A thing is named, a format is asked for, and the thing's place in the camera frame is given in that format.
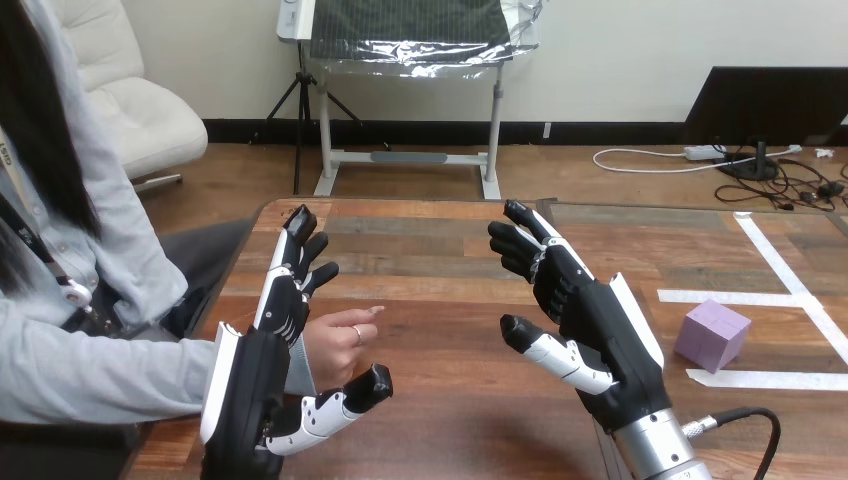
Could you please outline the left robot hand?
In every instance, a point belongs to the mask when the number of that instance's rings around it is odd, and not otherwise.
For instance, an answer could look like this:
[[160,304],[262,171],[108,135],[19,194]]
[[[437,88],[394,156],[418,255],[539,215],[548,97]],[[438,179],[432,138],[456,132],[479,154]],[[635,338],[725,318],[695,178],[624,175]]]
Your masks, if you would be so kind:
[[285,457],[322,443],[393,394],[389,369],[374,364],[341,388],[284,399],[290,349],[310,297],[339,271],[335,263],[311,270],[328,243],[316,226],[316,216],[299,206],[283,225],[252,326],[240,333],[218,325],[200,423],[203,479],[276,479]]

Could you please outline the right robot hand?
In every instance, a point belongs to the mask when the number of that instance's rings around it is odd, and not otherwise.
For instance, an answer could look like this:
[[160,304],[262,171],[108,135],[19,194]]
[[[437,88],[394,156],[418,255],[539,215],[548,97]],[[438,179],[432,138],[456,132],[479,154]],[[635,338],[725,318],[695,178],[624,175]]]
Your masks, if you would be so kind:
[[662,363],[637,333],[611,285],[597,280],[564,236],[538,212],[507,200],[509,224],[488,226],[490,248],[502,266],[532,286],[544,314],[559,334],[606,366],[613,384],[602,393],[580,393],[586,410],[607,433],[669,409]]

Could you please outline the person's hand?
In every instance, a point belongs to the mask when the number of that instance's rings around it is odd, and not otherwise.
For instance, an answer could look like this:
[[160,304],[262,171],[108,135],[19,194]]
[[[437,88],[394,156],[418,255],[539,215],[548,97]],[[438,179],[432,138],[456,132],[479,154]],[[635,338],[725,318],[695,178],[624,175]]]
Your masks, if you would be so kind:
[[384,306],[351,309],[307,322],[302,338],[318,393],[342,387],[356,376],[378,337],[376,320],[384,310]]

